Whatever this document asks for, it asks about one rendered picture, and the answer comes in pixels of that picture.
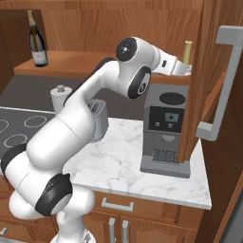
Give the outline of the black hob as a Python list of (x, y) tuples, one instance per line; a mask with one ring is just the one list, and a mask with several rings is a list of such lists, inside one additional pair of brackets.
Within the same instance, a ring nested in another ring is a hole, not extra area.
[(27, 143), (54, 112), (0, 106), (0, 159), (13, 146)]

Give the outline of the grey toaster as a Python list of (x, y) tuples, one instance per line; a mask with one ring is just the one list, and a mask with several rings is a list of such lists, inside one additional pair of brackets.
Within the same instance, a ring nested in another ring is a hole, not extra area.
[(89, 102), (88, 107), (92, 113), (92, 119), (95, 123), (95, 132), (91, 139), (91, 142), (95, 143), (104, 137), (109, 126), (106, 102), (94, 99)]

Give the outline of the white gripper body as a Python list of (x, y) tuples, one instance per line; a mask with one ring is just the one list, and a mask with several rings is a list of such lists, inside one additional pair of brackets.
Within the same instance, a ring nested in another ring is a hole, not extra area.
[(181, 61), (176, 61), (175, 67), (172, 71), (173, 76), (190, 76), (192, 72), (192, 66), (186, 65)]

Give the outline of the white paper towel roll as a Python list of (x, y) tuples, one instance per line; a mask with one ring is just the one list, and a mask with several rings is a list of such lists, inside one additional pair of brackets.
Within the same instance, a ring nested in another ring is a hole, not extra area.
[(58, 84), (55, 88), (50, 90), (50, 97), (55, 114), (58, 114), (63, 109), (63, 105), (67, 96), (72, 92), (72, 89), (63, 84)]

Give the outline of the wooden wall cabinet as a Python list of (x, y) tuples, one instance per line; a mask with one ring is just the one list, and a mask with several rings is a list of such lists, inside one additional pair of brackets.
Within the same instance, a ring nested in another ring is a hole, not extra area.
[(68, 78), (88, 75), (130, 36), (181, 57), (184, 42), (196, 40), (202, 5), (203, 0), (0, 0), (0, 10), (41, 15), (47, 40), (48, 66), (28, 60), (14, 72)]

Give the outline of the wooden cabinet door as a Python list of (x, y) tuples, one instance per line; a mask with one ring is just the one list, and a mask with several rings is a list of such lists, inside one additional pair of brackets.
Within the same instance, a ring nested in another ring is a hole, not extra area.
[(200, 122), (211, 122), (232, 48), (218, 45), (216, 35), (222, 25), (240, 26), (243, 0), (204, 0), (196, 40), (192, 75), (186, 101), (178, 161), (189, 159), (197, 143)]

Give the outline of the grey coffee machine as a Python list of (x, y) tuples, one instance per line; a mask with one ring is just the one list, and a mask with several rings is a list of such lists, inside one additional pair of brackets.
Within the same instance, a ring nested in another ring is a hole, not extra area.
[(190, 177), (190, 161), (177, 159), (187, 94), (187, 85), (150, 85), (143, 114), (143, 173)]

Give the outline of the wine bottle with white label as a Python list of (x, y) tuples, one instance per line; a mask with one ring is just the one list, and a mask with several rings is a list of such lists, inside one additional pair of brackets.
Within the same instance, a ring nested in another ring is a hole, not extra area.
[(28, 36), (29, 47), (34, 65), (37, 67), (47, 66), (48, 60), (45, 42), (40, 31), (37, 28), (33, 12), (31, 10), (28, 11), (28, 21), (30, 27)]

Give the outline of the wooden drawer front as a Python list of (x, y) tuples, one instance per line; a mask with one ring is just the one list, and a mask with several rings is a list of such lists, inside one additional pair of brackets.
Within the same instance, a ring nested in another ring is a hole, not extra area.
[[(119, 215), (131, 215), (137, 218), (146, 218), (157, 221), (168, 221), (177, 223), (180, 207), (175, 204), (169, 204), (165, 202), (153, 201), (148, 199), (136, 198), (131, 196), (119, 196), (114, 194), (107, 194), (102, 192), (95, 192), (96, 202), (95, 209), (112, 212)], [(114, 204), (120, 204), (128, 206), (130, 202), (134, 202), (133, 213), (124, 211), (117, 211), (102, 207), (102, 200), (107, 197), (107, 201)]]

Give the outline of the wooden base cupboard door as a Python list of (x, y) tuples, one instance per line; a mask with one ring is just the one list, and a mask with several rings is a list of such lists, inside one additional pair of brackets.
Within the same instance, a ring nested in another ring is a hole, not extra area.
[(194, 243), (196, 230), (181, 228), (166, 223), (122, 216), (129, 222), (129, 243)]
[(92, 211), (90, 214), (84, 216), (84, 225), (93, 234), (96, 243), (110, 243), (108, 225), (110, 217), (115, 218), (116, 243), (121, 243), (120, 222), (117, 215)]

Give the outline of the yellow candle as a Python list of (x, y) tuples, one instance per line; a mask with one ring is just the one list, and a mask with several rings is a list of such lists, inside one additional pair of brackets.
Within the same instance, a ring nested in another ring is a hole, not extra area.
[(186, 65), (188, 65), (189, 61), (190, 61), (190, 54), (191, 54), (192, 44), (193, 44), (193, 42), (190, 41), (190, 40), (187, 40), (184, 43), (184, 52), (183, 52), (183, 59), (182, 59), (182, 61)]

